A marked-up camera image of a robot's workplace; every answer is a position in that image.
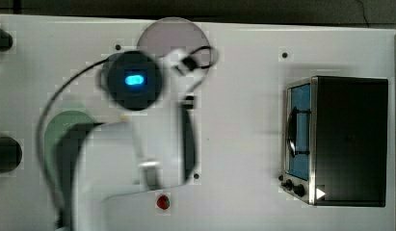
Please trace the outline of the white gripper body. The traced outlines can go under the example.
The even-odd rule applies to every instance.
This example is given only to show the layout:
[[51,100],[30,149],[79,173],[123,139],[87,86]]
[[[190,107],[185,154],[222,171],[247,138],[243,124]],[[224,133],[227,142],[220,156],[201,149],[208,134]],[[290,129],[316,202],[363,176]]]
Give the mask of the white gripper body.
[[208,75],[200,55],[183,48],[169,52],[161,59],[164,74],[168,77],[170,92],[176,96],[192,93]]

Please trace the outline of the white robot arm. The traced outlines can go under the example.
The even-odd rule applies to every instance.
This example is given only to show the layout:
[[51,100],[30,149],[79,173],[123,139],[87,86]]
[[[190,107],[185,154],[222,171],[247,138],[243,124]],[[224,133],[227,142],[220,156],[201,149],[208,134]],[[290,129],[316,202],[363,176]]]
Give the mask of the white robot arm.
[[205,76],[182,48],[158,58],[143,50],[110,56],[101,84],[125,121],[105,122],[79,149],[71,212],[73,231],[110,231],[105,202],[186,184],[198,166],[193,89]]

